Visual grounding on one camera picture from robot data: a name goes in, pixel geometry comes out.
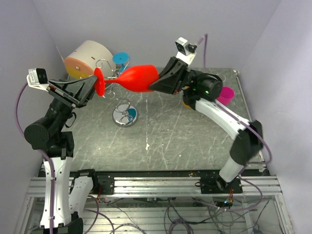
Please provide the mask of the red wine glass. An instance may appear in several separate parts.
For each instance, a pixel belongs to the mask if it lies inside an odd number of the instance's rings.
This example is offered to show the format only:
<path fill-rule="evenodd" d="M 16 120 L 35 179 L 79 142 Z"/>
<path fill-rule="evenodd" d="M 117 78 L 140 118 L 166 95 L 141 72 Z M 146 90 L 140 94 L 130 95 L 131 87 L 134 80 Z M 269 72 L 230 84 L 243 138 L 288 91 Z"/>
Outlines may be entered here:
<path fill-rule="evenodd" d="M 97 77 L 94 88 L 99 96 L 105 94 L 106 83 L 117 83 L 132 92 L 150 92 L 149 86 L 158 80 L 157 69 L 153 65 L 137 65 L 124 71 L 116 79 L 104 79 L 104 75 L 99 68 L 94 70 Z"/>

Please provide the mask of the orange wine glass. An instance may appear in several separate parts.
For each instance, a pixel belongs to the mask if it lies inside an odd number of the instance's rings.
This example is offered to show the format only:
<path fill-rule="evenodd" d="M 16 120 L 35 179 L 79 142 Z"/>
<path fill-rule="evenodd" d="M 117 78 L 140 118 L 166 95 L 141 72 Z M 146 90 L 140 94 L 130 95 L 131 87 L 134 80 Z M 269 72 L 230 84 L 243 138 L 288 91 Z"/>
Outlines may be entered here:
<path fill-rule="evenodd" d="M 184 101 L 183 101 L 183 106 L 186 108 L 192 109 L 192 107 L 190 105 L 186 104 Z"/>

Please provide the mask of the chrome wine glass rack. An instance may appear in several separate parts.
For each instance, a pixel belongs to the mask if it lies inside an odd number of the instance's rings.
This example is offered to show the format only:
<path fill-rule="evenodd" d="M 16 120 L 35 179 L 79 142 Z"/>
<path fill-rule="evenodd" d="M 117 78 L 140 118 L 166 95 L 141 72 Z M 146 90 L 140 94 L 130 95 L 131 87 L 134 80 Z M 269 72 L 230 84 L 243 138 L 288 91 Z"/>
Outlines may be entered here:
<path fill-rule="evenodd" d="M 112 70 L 112 75 L 110 77 L 107 77 L 108 80 L 114 80 L 118 78 L 119 76 L 117 75 L 117 72 L 119 68 L 113 70 L 108 60 L 104 58 L 99 59 L 96 62 L 96 67 L 99 69 L 103 68 L 104 66 L 102 63 L 103 61 L 107 62 L 108 66 Z M 115 104 L 115 108 L 112 112 L 112 119 L 114 124 L 116 124 L 119 127 L 130 127 L 133 124 L 135 124 L 135 122 L 138 119 L 137 110 L 134 106 L 131 105 L 131 102 L 127 98 L 129 91 L 126 90 L 121 97 L 117 97 L 114 91 L 114 87 L 115 83 L 110 84 L 108 86 L 108 88 L 110 88 L 109 94 L 113 94 L 113 97 L 108 98 L 105 95 L 103 95 L 103 97 L 106 99 L 114 99 L 114 98 L 117 99 L 117 103 Z"/>

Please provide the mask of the blue wine glass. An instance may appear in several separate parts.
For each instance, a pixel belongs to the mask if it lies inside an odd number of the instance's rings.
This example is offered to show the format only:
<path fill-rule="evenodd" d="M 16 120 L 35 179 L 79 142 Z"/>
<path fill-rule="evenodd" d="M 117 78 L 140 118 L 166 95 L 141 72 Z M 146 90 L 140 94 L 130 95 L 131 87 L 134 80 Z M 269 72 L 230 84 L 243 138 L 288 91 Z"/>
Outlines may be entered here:
<path fill-rule="evenodd" d="M 130 56 L 126 52 L 119 52 L 113 55 L 113 62 L 120 66 L 117 72 L 117 75 L 120 76 L 128 68 Z"/>

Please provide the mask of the pink wine glass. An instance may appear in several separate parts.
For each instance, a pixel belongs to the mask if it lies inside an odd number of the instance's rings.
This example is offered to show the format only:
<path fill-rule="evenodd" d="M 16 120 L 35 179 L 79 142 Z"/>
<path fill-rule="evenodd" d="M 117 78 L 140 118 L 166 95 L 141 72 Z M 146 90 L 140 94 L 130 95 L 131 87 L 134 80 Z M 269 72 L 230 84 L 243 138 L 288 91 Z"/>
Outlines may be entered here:
<path fill-rule="evenodd" d="M 235 92 L 232 88 L 224 86 L 220 92 L 219 97 L 216 99 L 223 105 L 228 105 L 231 100 L 234 98 Z"/>

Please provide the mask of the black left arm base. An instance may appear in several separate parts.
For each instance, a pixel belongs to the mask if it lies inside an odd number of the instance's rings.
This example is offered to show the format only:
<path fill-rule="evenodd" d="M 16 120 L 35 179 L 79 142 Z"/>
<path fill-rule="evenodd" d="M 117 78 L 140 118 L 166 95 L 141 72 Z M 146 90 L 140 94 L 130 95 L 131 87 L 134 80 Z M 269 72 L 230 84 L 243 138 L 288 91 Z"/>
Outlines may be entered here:
<path fill-rule="evenodd" d="M 106 173 L 96 173 L 93 192 L 97 195 L 113 195 L 115 189 L 115 179 Z"/>

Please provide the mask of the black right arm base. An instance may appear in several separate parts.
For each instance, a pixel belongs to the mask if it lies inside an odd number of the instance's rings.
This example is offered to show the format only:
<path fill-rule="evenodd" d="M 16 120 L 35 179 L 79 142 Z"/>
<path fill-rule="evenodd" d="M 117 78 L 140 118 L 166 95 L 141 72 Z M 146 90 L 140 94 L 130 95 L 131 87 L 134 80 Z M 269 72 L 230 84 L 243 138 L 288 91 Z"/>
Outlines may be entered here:
<path fill-rule="evenodd" d="M 219 176 L 201 177 L 195 186 L 200 188 L 202 194 L 241 194 L 243 189 L 241 180 L 235 178 L 232 182 L 227 183 Z"/>

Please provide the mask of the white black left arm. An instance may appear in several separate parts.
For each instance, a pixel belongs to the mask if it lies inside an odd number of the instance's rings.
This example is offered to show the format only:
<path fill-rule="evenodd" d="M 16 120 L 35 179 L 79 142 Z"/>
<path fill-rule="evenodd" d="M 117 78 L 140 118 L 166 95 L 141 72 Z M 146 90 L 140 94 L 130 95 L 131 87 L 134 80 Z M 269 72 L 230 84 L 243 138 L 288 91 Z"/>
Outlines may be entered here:
<path fill-rule="evenodd" d="M 48 92 L 54 99 L 44 117 L 24 130 L 24 138 L 44 157 L 45 203 L 36 234 L 82 234 L 81 213 L 89 194 L 99 189 L 94 169 L 77 172 L 69 181 L 74 158 L 72 132 L 64 132 L 75 108 L 86 106 L 95 93 L 97 77 L 80 80 L 47 79 L 44 69 L 33 69 L 26 77 L 31 88 Z"/>

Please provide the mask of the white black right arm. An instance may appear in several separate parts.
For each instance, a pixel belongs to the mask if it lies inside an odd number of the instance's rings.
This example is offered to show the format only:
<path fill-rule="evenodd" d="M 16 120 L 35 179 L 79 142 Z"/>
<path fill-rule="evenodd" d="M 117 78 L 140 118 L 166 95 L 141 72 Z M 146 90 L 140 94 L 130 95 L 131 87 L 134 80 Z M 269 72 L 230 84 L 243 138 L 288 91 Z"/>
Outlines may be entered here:
<path fill-rule="evenodd" d="M 182 91 L 186 105 L 210 118 L 234 140 L 230 156 L 214 184 L 219 192 L 227 192 L 232 187 L 232 181 L 263 148 L 262 124 L 237 115 L 217 101 L 223 88 L 219 76 L 190 69 L 176 57 L 170 58 L 148 88 L 172 95 Z"/>

